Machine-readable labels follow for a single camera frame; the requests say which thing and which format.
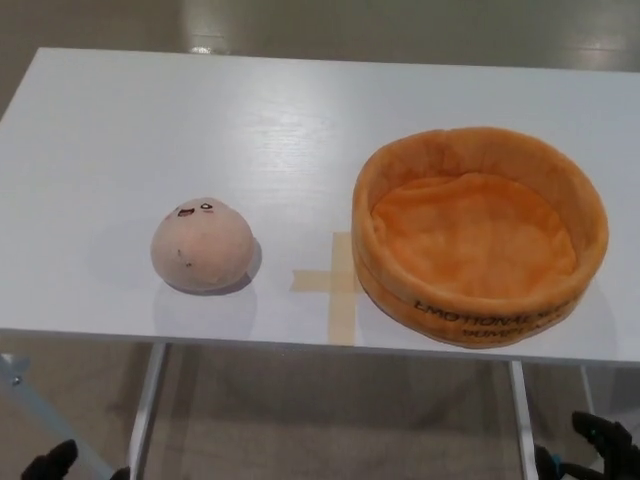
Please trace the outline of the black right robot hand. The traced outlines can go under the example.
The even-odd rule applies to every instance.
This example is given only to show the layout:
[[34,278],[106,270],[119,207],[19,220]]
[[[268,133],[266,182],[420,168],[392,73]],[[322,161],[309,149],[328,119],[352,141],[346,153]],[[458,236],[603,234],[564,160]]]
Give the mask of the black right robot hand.
[[536,472],[542,480],[639,480],[639,447],[633,436],[619,422],[574,411],[573,430],[582,436],[603,460],[603,470],[596,471],[576,463],[564,462],[545,447],[534,445]]

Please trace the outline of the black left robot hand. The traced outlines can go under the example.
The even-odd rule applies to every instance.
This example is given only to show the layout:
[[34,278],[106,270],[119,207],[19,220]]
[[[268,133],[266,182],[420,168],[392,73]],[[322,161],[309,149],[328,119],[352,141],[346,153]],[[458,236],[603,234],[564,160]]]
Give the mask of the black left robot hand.
[[79,456],[73,439],[56,445],[48,453],[36,456],[21,473],[21,480],[63,480]]

